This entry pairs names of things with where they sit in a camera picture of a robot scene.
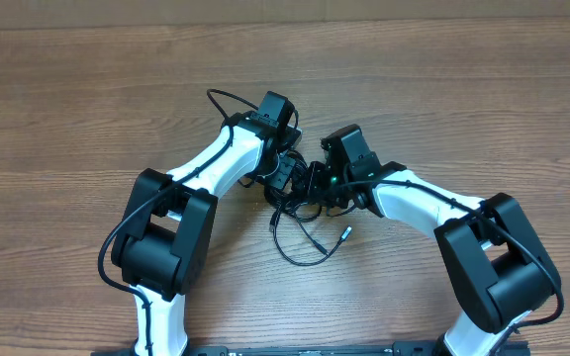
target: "cable connector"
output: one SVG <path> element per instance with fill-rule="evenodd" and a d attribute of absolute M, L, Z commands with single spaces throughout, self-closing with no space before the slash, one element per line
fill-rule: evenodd
<path fill-rule="evenodd" d="M 340 237 L 340 241 L 345 242 L 348 239 L 348 236 L 351 234 L 352 230 L 353 228 L 351 227 L 351 225 L 347 226 L 344 232 L 342 233 L 342 236 Z"/>

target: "light wood tabletop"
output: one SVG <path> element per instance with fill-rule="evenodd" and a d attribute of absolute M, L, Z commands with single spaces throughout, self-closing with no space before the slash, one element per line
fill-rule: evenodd
<path fill-rule="evenodd" d="M 217 136 L 208 88 L 288 96 L 308 161 L 323 158 L 321 137 L 359 124 L 383 162 L 460 194 L 517 198 L 566 311 L 515 339 L 570 355 L 567 18 L 0 32 L 0 355 L 87 355 L 136 338 L 133 297 L 100 280 L 98 250 L 139 172 L 177 167 Z M 438 248 L 417 231 L 366 211 L 320 218 L 310 231 L 326 246 L 349 223 L 353 234 L 300 268 L 277 253 L 271 214 L 259 187 L 219 202 L 187 296 L 194 345 L 390 344 L 435 339 L 456 319 Z M 279 231 L 287 252 L 318 257 L 294 222 Z"/>

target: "robotic arm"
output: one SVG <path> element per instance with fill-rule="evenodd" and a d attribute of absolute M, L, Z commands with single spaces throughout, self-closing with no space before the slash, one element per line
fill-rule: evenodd
<path fill-rule="evenodd" d="M 123 281 L 145 296 L 145 300 L 136 297 L 139 338 L 129 350 L 92 355 L 211 356 L 208 348 L 199 352 L 189 348 L 183 315 L 185 295 L 206 260 L 218 200 L 243 176 L 282 191 L 296 165 L 288 150 L 302 135 L 294 106 L 278 94 L 268 92 L 260 107 L 230 118 L 216 106 L 228 127 L 222 126 L 209 147 L 166 174 L 147 169 L 136 180 L 123 222 L 116 229 L 111 259 L 122 269 Z M 294 127 L 288 125 L 293 114 Z M 322 139 L 321 147 L 327 161 L 313 162 L 305 173 L 307 203 L 346 209 L 352 201 L 359 209 L 407 223 L 436 240 L 463 308 L 454 326 L 436 343 L 396 342 L 390 348 L 366 348 L 365 353 L 488 355 L 513 325 L 559 292 L 558 272 L 513 198 L 502 193 L 488 200 L 465 197 L 425 182 L 402 164 L 381 165 L 356 125 Z M 164 196 L 159 201 L 147 204 L 160 192 Z M 151 215 L 179 221 L 178 230 L 150 222 Z M 521 244 L 507 240 L 503 233 L 516 236 Z M 490 261 L 484 250 L 503 243 L 509 251 Z M 229 351 L 213 349 L 217 356 Z M 358 350 L 352 353 L 361 354 Z M 309 350 L 243 351 L 247 356 L 302 352 L 323 355 Z M 342 349 L 326 353 L 351 354 Z M 523 356 L 528 349 L 509 348 L 502 354 Z"/>

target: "wooden surface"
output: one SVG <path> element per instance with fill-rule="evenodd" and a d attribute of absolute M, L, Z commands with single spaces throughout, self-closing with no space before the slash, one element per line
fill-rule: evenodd
<path fill-rule="evenodd" d="M 567 302 L 519 338 L 570 355 L 570 19 L 0 32 L 0 355 L 86 355 L 136 337 L 133 298 L 101 282 L 97 252 L 140 171 L 179 166 L 217 135 L 210 87 L 287 95 L 308 160 L 357 123 L 384 162 L 461 194 L 516 197 Z M 433 339 L 458 315 L 436 245 L 407 226 L 321 219 L 311 231 L 327 246 L 347 223 L 354 232 L 327 263 L 299 268 L 276 252 L 271 213 L 257 187 L 220 201 L 187 299 L 195 344 Z M 318 257 L 292 222 L 280 229 L 288 252 Z"/>
<path fill-rule="evenodd" d="M 0 30 L 570 16 L 570 0 L 0 0 Z"/>

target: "black and white robotic arm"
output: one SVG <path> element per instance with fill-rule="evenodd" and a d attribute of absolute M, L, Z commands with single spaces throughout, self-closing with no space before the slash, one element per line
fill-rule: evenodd
<path fill-rule="evenodd" d="M 166 174 L 147 169 L 136 180 L 111 258 L 136 291 L 139 337 L 130 350 L 94 355 L 187 355 L 185 295 L 204 267 L 218 200 L 243 176 L 282 191 L 293 174 L 288 151 L 302 135 L 294 106 L 268 92 L 260 107 L 252 107 L 228 118 L 218 106 L 226 126 L 210 146 Z M 424 353 L 415 355 L 488 355 L 513 325 L 556 293 L 556 284 L 559 292 L 555 266 L 511 197 L 466 197 L 425 182 L 402 164 L 381 165 L 356 125 L 324 138 L 321 146 L 327 161 L 313 162 L 304 175 L 306 203 L 346 209 L 352 202 L 380 218 L 407 223 L 439 245 L 463 312 L 438 342 L 416 347 Z M 179 221 L 178 230 L 152 223 L 151 215 Z M 516 236 L 522 250 L 499 228 Z M 484 250 L 503 243 L 509 252 L 490 261 Z M 510 354 L 528 350 L 503 353 Z"/>

